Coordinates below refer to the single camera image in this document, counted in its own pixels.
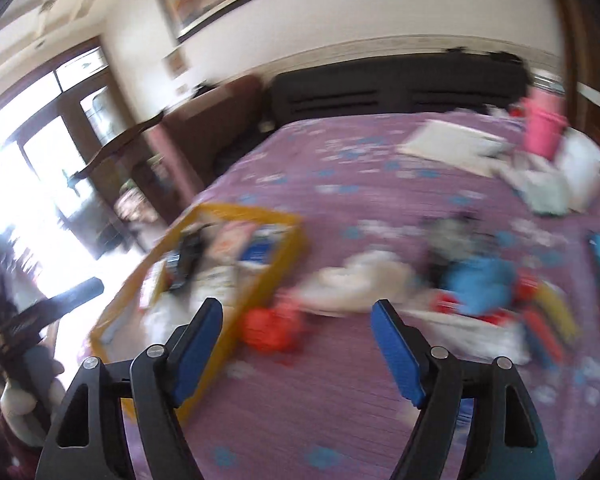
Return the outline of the white work glove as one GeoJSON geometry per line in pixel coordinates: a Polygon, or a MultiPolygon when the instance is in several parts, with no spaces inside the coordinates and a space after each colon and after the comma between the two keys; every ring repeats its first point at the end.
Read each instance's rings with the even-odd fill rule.
{"type": "Polygon", "coordinates": [[[522,154],[501,160],[495,173],[516,191],[532,214],[568,214],[570,191],[565,176],[544,157],[522,154]]]}

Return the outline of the wooden door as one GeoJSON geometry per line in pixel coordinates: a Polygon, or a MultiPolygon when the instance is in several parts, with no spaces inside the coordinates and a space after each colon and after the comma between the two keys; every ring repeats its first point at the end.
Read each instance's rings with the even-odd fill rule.
{"type": "Polygon", "coordinates": [[[72,176],[104,145],[134,124],[99,37],[83,41],[25,74],[0,95],[0,113],[34,85],[48,81],[57,93],[9,127],[1,146],[13,145],[50,196],[59,224],[94,257],[119,246],[142,247],[131,223],[114,205],[130,170],[107,159],[83,180],[72,176]]]}

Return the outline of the pink thermos bottle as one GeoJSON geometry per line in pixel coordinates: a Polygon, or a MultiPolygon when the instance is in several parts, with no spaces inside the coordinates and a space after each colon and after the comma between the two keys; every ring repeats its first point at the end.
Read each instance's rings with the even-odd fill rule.
{"type": "Polygon", "coordinates": [[[526,113],[524,149],[552,160],[568,126],[565,92],[530,86],[522,105],[526,113]]]}

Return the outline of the white paper notebook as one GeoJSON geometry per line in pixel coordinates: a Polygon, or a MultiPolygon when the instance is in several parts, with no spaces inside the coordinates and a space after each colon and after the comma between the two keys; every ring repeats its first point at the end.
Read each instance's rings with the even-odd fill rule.
{"type": "Polygon", "coordinates": [[[490,178],[490,160],[512,148],[513,144],[501,136],[452,122],[430,120],[418,127],[396,150],[402,155],[442,162],[490,178]]]}

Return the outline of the wooden chair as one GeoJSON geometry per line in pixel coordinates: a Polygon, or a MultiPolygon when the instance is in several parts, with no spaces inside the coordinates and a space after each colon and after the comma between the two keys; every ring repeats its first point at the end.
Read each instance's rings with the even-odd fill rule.
{"type": "Polygon", "coordinates": [[[158,218],[168,226],[178,215],[178,196],[166,167],[151,163],[155,155],[150,154],[144,137],[144,132],[158,126],[165,114],[162,110],[154,117],[118,134],[83,169],[67,178],[68,187],[75,188],[78,182],[91,177],[106,160],[118,160],[129,174],[129,179],[155,209],[158,218]]]}

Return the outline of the purple floral tablecloth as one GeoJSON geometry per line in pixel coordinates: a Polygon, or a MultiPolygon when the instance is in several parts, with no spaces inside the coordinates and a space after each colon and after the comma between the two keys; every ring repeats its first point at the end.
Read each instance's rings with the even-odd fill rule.
{"type": "Polygon", "coordinates": [[[600,452],[600,306],[585,239],[600,230],[600,189],[583,214],[535,217],[500,179],[407,156],[398,146],[424,115],[294,122],[202,193],[204,204],[298,214],[308,248],[280,284],[297,298],[297,351],[244,347],[185,419],[209,479],[385,479],[414,426],[374,341],[370,308],[392,302],[434,344],[459,356],[527,350],[520,325],[486,339],[454,318],[422,317],[426,226],[469,214],[491,262],[544,281],[579,327],[562,362],[521,369],[556,474],[575,479],[600,452]]]}

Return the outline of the black item in box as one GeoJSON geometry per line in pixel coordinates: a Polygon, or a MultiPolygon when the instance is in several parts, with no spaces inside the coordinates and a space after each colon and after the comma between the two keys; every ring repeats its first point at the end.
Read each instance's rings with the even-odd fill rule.
{"type": "Polygon", "coordinates": [[[176,247],[166,256],[164,273],[168,292],[182,289],[192,277],[201,262],[207,243],[204,229],[185,232],[176,247]]]}

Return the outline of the large colourful sponge pack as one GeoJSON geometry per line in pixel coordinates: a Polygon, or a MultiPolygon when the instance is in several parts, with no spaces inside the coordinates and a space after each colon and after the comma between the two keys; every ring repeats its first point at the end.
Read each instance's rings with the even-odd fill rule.
{"type": "Polygon", "coordinates": [[[562,292],[523,275],[516,284],[516,308],[532,356],[545,368],[565,365],[581,331],[562,292]]]}

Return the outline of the yellow cardboard box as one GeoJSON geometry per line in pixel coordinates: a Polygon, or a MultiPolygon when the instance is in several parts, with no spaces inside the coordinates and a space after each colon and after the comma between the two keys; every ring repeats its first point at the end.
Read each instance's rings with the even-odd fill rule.
{"type": "Polygon", "coordinates": [[[125,280],[90,333],[94,356],[129,359],[163,344],[170,328],[188,323],[208,297],[223,306],[223,326],[194,395],[178,408],[180,422],[219,378],[236,351],[245,313],[266,306],[301,256],[306,237],[296,214],[235,204],[206,203],[178,218],[125,280]],[[206,232],[207,248],[191,278],[176,288],[166,267],[186,235],[206,232]]]}

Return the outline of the red plastic bag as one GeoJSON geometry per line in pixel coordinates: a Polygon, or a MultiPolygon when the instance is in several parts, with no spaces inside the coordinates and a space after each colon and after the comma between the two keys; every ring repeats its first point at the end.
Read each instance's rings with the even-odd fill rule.
{"type": "Polygon", "coordinates": [[[250,309],[240,326],[242,342],[262,353],[297,351],[303,332],[303,312],[291,296],[277,297],[269,307],[250,309]]]}

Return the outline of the floral white pouch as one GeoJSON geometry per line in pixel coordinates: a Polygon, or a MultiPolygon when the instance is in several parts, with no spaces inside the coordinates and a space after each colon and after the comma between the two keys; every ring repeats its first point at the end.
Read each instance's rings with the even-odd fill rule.
{"type": "Polygon", "coordinates": [[[208,298],[214,298],[223,308],[237,304],[238,276],[234,266],[212,266],[198,273],[190,290],[188,310],[195,313],[208,298]]]}

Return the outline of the pink tissue packet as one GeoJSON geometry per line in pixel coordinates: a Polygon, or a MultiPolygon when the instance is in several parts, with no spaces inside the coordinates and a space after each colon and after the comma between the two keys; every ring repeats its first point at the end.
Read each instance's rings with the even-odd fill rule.
{"type": "Polygon", "coordinates": [[[207,256],[216,262],[236,261],[248,246],[257,228],[257,222],[236,220],[227,222],[215,235],[207,250],[207,256]]]}

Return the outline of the blue knitted cloth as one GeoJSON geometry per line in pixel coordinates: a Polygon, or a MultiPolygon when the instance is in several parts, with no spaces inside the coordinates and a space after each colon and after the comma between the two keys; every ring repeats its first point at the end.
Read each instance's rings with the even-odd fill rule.
{"type": "Polygon", "coordinates": [[[476,257],[452,264],[441,288],[458,301],[461,315],[478,318],[508,308],[514,299],[516,266],[498,257],[476,257]]]}

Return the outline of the white translucent plastic bag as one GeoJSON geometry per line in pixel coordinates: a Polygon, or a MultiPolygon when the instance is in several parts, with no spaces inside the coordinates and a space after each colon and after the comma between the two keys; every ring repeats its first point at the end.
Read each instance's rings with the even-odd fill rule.
{"type": "Polygon", "coordinates": [[[403,310],[409,321],[421,327],[432,344],[458,352],[466,358],[491,362],[506,356],[516,365],[531,361],[526,331],[516,318],[493,324],[455,313],[403,310]]]}

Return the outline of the white plastic container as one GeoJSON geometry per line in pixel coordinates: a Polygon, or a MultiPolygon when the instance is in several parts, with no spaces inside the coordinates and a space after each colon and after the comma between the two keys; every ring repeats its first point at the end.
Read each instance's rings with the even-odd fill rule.
{"type": "Polygon", "coordinates": [[[569,208],[585,212],[600,189],[600,147],[585,133],[567,128],[555,156],[569,191],[569,208]]]}

